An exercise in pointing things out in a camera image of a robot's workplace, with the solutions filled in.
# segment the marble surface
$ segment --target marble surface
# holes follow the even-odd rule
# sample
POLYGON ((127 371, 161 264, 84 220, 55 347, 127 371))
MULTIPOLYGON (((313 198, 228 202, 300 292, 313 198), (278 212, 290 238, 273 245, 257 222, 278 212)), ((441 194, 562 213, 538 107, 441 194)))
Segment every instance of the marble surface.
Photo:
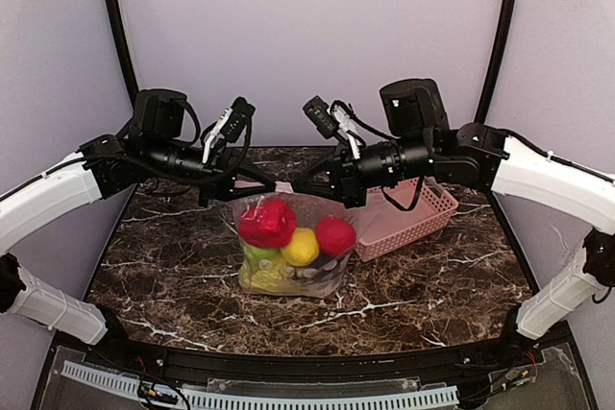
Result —
MULTIPOLYGON (((255 148, 249 158, 288 181, 324 149, 255 148)), ((530 296, 486 199, 460 186, 449 186, 460 206, 445 229, 368 263, 353 255, 325 300, 245 294, 230 207, 199 208, 195 190, 155 198, 147 187, 135 193, 88 297, 139 341, 268 355, 420 350, 496 337, 510 306, 530 296)))

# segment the white cable clip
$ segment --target white cable clip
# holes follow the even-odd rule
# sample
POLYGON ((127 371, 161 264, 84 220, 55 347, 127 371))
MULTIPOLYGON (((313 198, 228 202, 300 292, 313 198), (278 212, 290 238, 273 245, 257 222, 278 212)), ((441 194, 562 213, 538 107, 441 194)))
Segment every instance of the white cable clip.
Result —
POLYGON ((64 317, 64 314, 66 314, 66 311, 68 311, 68 301, 66 300, 66 295, 62 290, 59 290, 59 292, 61 295, 63 306, 61 307, 61 313, 58 318, 47 327, 49 331, 53 330, 56 327, 58 322, 62 320, 62 317, 64 317))
POLYGON ((350 114, 348 114, 344 109, 341 109, 339 106, 335 106, 334 109, 329 110, 331 116, 337 121, 339 124, 339 131, 343 137, 348 139, 348 144, 350 144, 350 149, 353 152, 353 158, 355 160, 361 157, 361 153, 358 147, 358 140, 350 134, 357 132, 357 126, 353 119, 351 119, 350 114))
POLYGON ((209 154, 211 154, 211 148, 213 146, 213 140, 220 134, 222 127, 224 127, 224 125, 229 121, 232 113, 233 110, 231 108, 226 109, 224 114, 222 114, 222 116, 218 119, 203 141, 203 163, 208 163, 209 154))

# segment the yellow fruit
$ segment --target yellow fruit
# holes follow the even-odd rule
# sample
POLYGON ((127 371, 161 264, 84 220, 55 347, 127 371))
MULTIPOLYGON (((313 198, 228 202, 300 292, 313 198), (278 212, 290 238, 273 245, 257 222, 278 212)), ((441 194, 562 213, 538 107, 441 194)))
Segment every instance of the yellow fruit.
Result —
POLYGON ((318 257, 316 234, 309 228, 296 228, 290 243, 282 248, 282 256, 288 264, 296 267, 309 265, 318 257))

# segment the clear plastic bag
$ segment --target clear plastic bag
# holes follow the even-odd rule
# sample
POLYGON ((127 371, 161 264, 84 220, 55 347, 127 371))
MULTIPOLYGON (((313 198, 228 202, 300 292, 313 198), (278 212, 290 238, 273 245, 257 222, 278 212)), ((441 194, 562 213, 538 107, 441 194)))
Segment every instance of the clear plastic bag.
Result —
POLYGON ((233 202, 248 293, 325 298, 342 282, 357 240, 380 211, 275 192, 233 202))

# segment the white wall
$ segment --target white wall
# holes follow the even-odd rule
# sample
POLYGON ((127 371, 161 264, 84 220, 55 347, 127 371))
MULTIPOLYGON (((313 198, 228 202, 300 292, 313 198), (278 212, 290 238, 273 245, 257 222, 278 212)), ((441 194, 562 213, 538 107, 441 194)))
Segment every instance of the white wall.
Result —
MULTIPOLYGON (((104 0, 0 0, 0 191, 114 133, 130 104, 104 0)), ((78 210, 14 249, 34 274, 82 296, 125 198, 78 210)), ((25 410, 51 335, 0 316, 0 409, 25 410)))
POLYGON ((203 121, 242 94, 257 107, 259 145, 325 142, 301 111, 315 93, 384 128, 378 90, 408 77, 435 78, 452 124, 467 122, 500 3, 121 0, 141 86, 186 92, 203 121))
MULTIPOLYGON (((615 172, 614 72, 615 0, 517 0, 487 122, 615 172)), ((574 247, 588 227, 522 200, 503 204, 544 285, 562 267, 563 245, 574 247)), ((615 297, 587 303, 570 320, 599 405, 613 408, 615 297)))

